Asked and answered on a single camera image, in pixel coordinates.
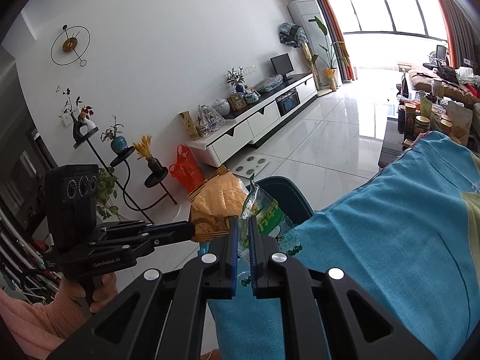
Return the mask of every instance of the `wall clock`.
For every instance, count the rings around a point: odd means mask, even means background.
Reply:
[[[68,28],[63,26],[63,32],[57,36],[52,44],[50,56],[57,65],[66,66],[80,61],[80,66],[87,64],[86,59],[82,59],[90,44],[90,32],[83,26],[74,26]]]

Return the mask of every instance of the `window frame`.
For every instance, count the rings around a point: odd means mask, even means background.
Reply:
[[[383,0],[383,1],[385,2],[385,6],[387,8],[388,15],[390,15],[390,20],[392,21],[393,31],[363,31],[362,30],[362,25],[360,24],[360,20],[359,20],[358,15],[357,15],[357,10],[355,9],[355,5],[353,4],[352,0],[350,0],[350,3],[352,4],[353,12],[355,14],[355,17],[357,18],[358,28],[360,28],[360,31],[344,32],[344,34],[345,35],[350,35],[350,34],[360,34],[360,33],[362,33],[362,34],[383,34],[383,33],[385,33],[385,34],[394,34],[394,35],[417,36],[419,38],[426,38],[426,39],[433,39],[433,40],[441,41],[441,42],[447,42],[447,39],[436,38],[434,36],[429,36],[428,35],[427,24],[425,22],[425,17],[423,15],[422,7],[420,6],[420,3],[419,3],[418,0],[415,0],[415,2],[417,3],[417,8],[418,8],[418,11],[420,13],[421,20],[423,22],[423,28],[424,28],[425,34],[417,34],[417,33],[413,33],[413,32],[397,31],[397,27],[395,26],[395,21],[393,20],[392,11],[390,10],[390,6],[388,5],[388,1],[387,0]]]

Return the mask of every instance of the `orange curtain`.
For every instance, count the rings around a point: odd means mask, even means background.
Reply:
[[[338,25],[337,17],[335,16],[335,13],[333,12],[332,6],[330,5],[330,1],[328,0],[320,0],[318,1],[319,5],[323,5],[323,13],[326,14],[329,19],[330,19],[330,24],[332,26],[332,30],[334,31],[334,35],[331,36],[332,41],[338,40],[340,42],[345,43],[345,38],[343,37],[343,33],[340,30],[340,26]],[[353,74],[353,69],[352,69],[352,64],[350,63],[350,58],[348,55],[345,54],[345,52],[340,49],[340,52],[342,53],[342,56],[344,56],[348,62],[348,65],[345,66],[346,68],[346,76],[348,80],[354,80],[355,75]]]
[[[450,20],[446,15],[446,10],[445,10],[444,4],[442,3],[442,0],[438,0],[438,3],[440,5],[440,10],[442,11],[443,22],[445,23],[445,29],[447,31],[448,54],[450,55],[450,59],[449,59],[450,66],[453,67],[453,69],[458,69],[459,66],[457,66],[457,51],[455,50],[455,43],[453,41],[452,31],[450,29],[451,28]]]

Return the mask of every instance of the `green plastic bag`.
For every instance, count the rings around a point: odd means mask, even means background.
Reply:
[[[294,256],[302,245],[294,233],[290,232],[294,225],[290,218],[280,210],[277,200],[272,198],[255,183],[254,174],[250,177],[250,193],[243,204],[238,218],[238,254],[250,263],[248,243],[248,217],[255,215],[260,234],[267,234],[277,240],[281,252]]]

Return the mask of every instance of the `window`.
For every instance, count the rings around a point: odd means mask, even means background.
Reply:
[[[361,31],[393,31],[384,0],[352,0]]]
[[[337,16],[337,20],[342,31],[360,31],[359,22],[350,0],[330,0],[330,5],[332,5],[332,9]]]
[[[437,0],[329,0],[344,33],[391,32],[446,40]]]
[[[398,32],[425,35],[425,27],[423,27],[417,0],[387,0],[387,3]]]
[[[447,39],[442,11],[438,0],[418,0],[425,18],[428,35],[433,38]]]

